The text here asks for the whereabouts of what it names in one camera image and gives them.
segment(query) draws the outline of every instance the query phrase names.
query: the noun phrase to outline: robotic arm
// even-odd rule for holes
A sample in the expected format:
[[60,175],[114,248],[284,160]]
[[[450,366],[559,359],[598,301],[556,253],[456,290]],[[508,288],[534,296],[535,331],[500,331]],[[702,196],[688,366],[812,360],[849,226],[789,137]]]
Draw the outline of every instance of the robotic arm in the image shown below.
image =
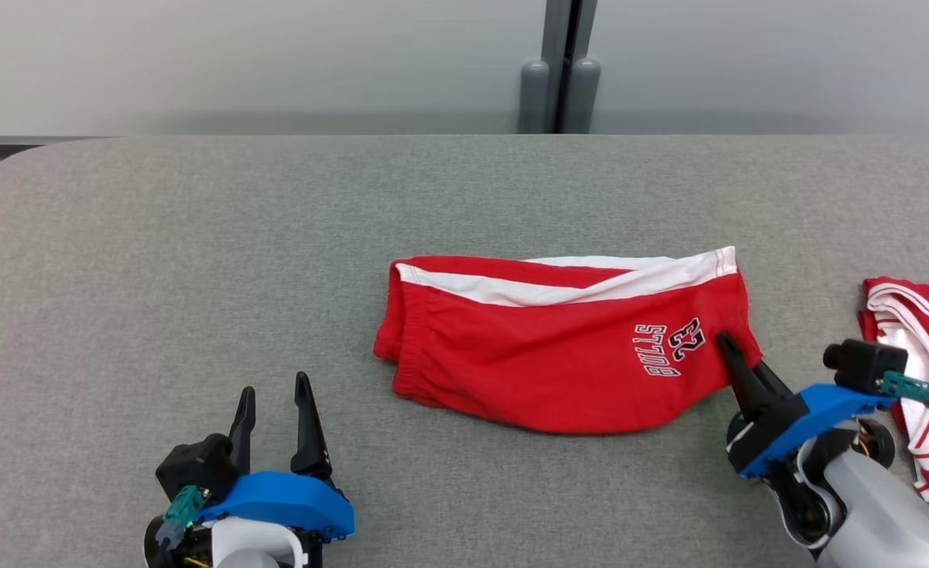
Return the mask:
[[309,377],[295,378],[298,448],[291,473],[250,473],[254,389],[243,389],[229,435],[176,446],[156,469],[171,500],[145,532],[149,568],[322,568],[323,545],[355,533],[355,514],[331,481]]
[[929,506],[886,469],[889,431],[857,418],[900,396],[929,405],[929,386],[901,374],[907,353],[847,339],[824,358],[836,384],[793,393],[766,364],[749,369],[726,332],[717,342],[741,409],[728,460],[774,494],[790,538],[821,568],[929,567]]

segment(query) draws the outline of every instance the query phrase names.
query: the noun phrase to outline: gray fabric tabletop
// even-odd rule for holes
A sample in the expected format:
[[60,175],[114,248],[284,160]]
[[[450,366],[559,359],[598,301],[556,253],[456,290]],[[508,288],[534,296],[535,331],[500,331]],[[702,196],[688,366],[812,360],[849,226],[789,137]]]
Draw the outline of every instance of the gray fabric tabletop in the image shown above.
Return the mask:
[[[929,282],[929,141],[349,136],[76,141],[0,165],[0,566],[138,567],[153,472],[258,392],[287,470],[307,371],[358,532],[331,568],[807,567],[738,479],[725,389],[650,432],[539,435],[391,392],[404,256],[737,245],[792,387],[858,335],[866,277]],[[909,478],[908,457],[893,471]]]

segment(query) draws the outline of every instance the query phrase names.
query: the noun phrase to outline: black cable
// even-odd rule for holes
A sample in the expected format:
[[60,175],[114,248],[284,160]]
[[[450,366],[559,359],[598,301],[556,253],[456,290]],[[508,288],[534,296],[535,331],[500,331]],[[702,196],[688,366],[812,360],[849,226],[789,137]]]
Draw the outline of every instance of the black cable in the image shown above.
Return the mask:
[[159,552],[155,553],[155,564],[152,568],[164,568],[166,565],[166,549],[169,548],[169,539],[163,539],[159,545]]

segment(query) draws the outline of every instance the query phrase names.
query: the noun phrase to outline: gray robot arm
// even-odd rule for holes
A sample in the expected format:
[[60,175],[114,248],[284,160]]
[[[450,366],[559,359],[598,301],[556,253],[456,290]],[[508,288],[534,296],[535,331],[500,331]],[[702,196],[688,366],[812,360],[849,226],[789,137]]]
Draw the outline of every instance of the gray robot arm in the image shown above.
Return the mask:
[[929,506],[877,461],[844,452],[826,482],[846,515],[818,557],[820,568],[929,568]]
[[866,416],[900,397],[929,405],[929,385],[902,373],[902,349],[847,339],[824,362],[835,384],[792,392],[734,339],[717,336],[741,413],[728,460],[774,494],[783,526],[820,568],[929,568],[929,506],[890,474],[891,434]]

